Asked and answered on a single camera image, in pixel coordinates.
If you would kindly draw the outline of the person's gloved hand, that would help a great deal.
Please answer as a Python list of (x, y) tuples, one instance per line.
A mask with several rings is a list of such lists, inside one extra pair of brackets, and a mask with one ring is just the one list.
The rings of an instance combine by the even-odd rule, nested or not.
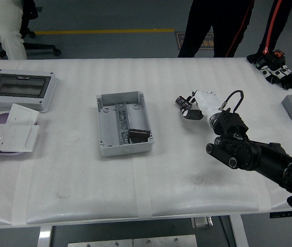
[(260, 71), (270, 84), (280, 84), (285, 90), (292, 89), (292, 70), (285, 61), (285, 53), (280, 50), (267, 54), (256, 53), (247, 56), (247, 61)]

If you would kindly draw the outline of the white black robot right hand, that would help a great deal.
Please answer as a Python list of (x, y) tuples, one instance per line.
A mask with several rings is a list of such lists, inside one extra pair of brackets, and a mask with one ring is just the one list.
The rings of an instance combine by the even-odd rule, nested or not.
[(221, 113), (221, 101), (213, 92), (195, 91), (184, 99), (179, 96), (176, 104), (180, 107), (182, 116), (189, 120), (201, 120), (206, 117), (208, 121)]

